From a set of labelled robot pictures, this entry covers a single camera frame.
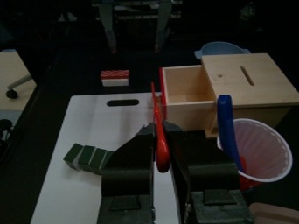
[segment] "red and white cup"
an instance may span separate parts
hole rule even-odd
[[[237,171],[240,190],[245,191],[281,179],[291,170],[293,159],[285,140],[268,125],[239,118],[233,120],[233,128],[244,168],[244,172]]]

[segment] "black clamp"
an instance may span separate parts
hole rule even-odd
[[[153,133],[149,123],[107,162],[97,224],[153,224]]]
[[[163,122],[181,223],[253,223],[237,167],[213,143]]]

